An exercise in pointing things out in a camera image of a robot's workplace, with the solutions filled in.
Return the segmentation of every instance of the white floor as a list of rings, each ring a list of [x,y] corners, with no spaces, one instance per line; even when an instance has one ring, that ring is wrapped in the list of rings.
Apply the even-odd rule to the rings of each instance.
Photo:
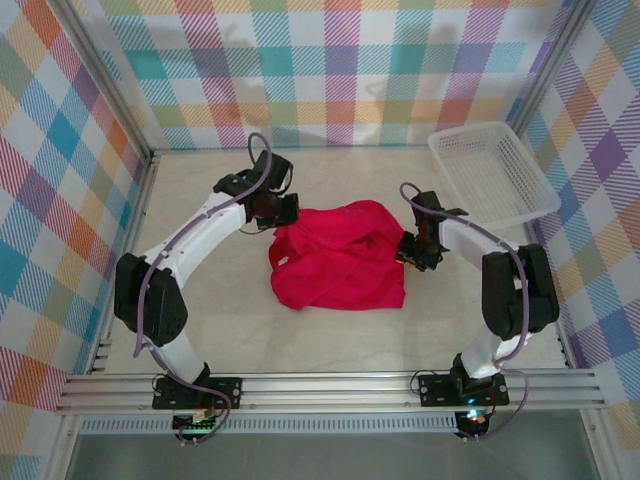
[[[411,208],[402,181],[435,190],[445,208],[447,185],[423,148],[283,149],[295,165],[292,192],[301,207],[334,208],[355,200],[384,204],[407,230]],[[155,246],[201,206],[216,181],[250,165],[245,151],[163,156],[135,249]],[[249,230],[255,225],[247,226]],[[520,228],[500,232],[524,242]],[[236,233],[191,276],[183,295],[187,332],[212,372],[335,372],[448,369],[483,323],[480,273],[454,253],[433,272],[406,270],[401,310],[340,312],[282,306],[271,291],[267,250],[272,234]],[[131,358],[134,334],[115,320],[106,373],[158,371],[147,352]],[[561,368],[555,326],[534,336],[511,366]]]

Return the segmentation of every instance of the enclosure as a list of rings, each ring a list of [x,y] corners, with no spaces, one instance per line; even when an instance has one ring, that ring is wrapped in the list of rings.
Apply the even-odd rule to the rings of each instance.
[[[162,465],[153,455],[204,474],[216,448],[236,458],[216,459],[225,478],[285,465],[357,476],[383,451],[395,467],[367,467],[371,478],[429,464],[452,478],[637,478],[637,2],[0,5],[1,478],[147,478]],[[402,309],[295,311],[269,283],[266,231],[230,235],[183,290],[195,351],[214,376],[242,379],[242,400],[204,453],[172,449],[172,413],[151,408],[161,369],[146,350],[131,358],[135,334],[113,315],[118,259],[168,239],[220,178],[250,168],[252,132],[293,164],[301,208],[371,199],[414,231],[402,182],[444,208],[470,189],[427,139],[492,121],[511,126],[561,200],[493,229],[544,247],[560,305],[507,364],[531,391],[504,439],[456,443],[456,408],[424,407],[410,385],[416,371],[448,372],[483,327],[477,268],[446,252],[433,271],[405,269]],[[496,426],[524,396],[521,379],[507,387]],[[550,470],[509,449],[518,435]],[[284,451],[298,453],[267,461]],[[106,463],[87,462],[96,452]],[[123,470],[107,471],[111,455]]]

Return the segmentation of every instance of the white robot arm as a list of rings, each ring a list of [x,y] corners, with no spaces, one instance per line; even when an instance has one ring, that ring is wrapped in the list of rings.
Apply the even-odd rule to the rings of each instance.
[[[471,400],[470,395],[478,392],[499,390],[496,382],[504,380],[500,363],[518,347],[521,336],[525,336],[526,343],[531,335],[558,319],[558,299],[546,253],[537,244],[505,241],[501,241],[504,246],[497,244],[495,240],[499,239],[481,227],[472,226],[463,210],[445,211],[435,192],[419,192],[411,200],[404,197],[412,204],[418,234],[404,233],[398,261],[420,271],[433,270],[442,261],[444,252],[453,251],[482,273],[485,325],[472,345],[453,361],[450,377],[456,387],[455,396],[458,400]],[[518,257],[523,267],[524,285],[518,278],[512,255]],[[529,302],[526,331],[523,331],[523,289]]]
[[[144,255],[136,257],[125,254],[118,262],[115,314],[130,330],[137,332],[137,299],[142,279],[151,268],[152,262],[148,259],[161,256],[144,298],[144,338],[167,369],[187,384],[195,386],[196,390],[197,386],[206,385],[210,380],[210,371],[194,351],[185,333],[187,309],[180,291],[200,262],[245,223],[255,218],[258,228],[264,229],[288,225],[297,220],[297,195],[283,197],[286,188],[280,190],[290,175],[291,164],[277,155],[274,158],[275,167],[264,188],[256,190],[242,202],[231,203],[208,216],[177,242],[174,234]],[[263,171],[264,162],[261,163],[259,159],[254,169],[220,180],[214,187],[214,193],[184,225],[210,212],[214,206],[236,198]],[[459,217],[467,215],[459,209],[445,212],[434,192],[420,192],[412,202],[431,212],[440,211]],[[522,286],[515,281],[516,270],[507,250],[464,222],[424,213],[415,207],[414,215],[418,234],[404,233],[398,248],[398,261],[421,271],[435,269],[442,261],[443,253],[451,250],[482,272],[482,312],[486,325],[471,347],[456,356],[447,376],[447,383],[455,386],[451,387],[452,401],[457,402],[454,404],[466,404],[470,396],[492,389],[497,391],[504,385],[504,378],[502,383],[496,383],[502,377],[496,361],[511,353],[522,335],[528,338],[558,318],[558,301],[549,264],[539,245],[507,245],[517,250],[526,270],[530,321],[527,331],[523,332]],[[171,242],[173,248],[165,249]]]
[[[221,179],[202,207],[169,238],[139,257],[125,254],[116,266],[114,313],[137,332],[137,298],[143,278],[153,259],[160,259],[144,299],[144,341],[173,375],[189,384],[209,376],[184,329],[187,309],[181,290],[189,276],[220,242],[254,218],[261,230],[288,225],[298,218],[297,195],[285,195],[293,167],[275,154],[264,184],[239,203],[230,202],[256,183],[266,168],[266,157],[263,151],[253,169]],[[210,214],[222,204],[229,205]],[[179,232],[198,217],[204,219],[180,236]]]

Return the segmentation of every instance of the plaid fabric backdrop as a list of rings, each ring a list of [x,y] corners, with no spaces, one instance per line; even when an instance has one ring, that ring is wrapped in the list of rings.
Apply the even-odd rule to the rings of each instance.
[[[562,199],[537,222],[581,367],[640,473],[640,2],[600,0],[528,127]]]
[[[571,0],[75,0],[158,148],[425,144],[513,116]]]
[[[36,478],[143,163],[45,0],[0,0],[0,478]]]

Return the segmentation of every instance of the red cloth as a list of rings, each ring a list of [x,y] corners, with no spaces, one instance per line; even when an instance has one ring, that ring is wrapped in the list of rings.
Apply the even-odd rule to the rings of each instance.
[[[275,231],[273,291],[295,310],[401,308],[404,268],[395,256],[402,233],[387,209],[371,200],[301,209],[296,223]]]

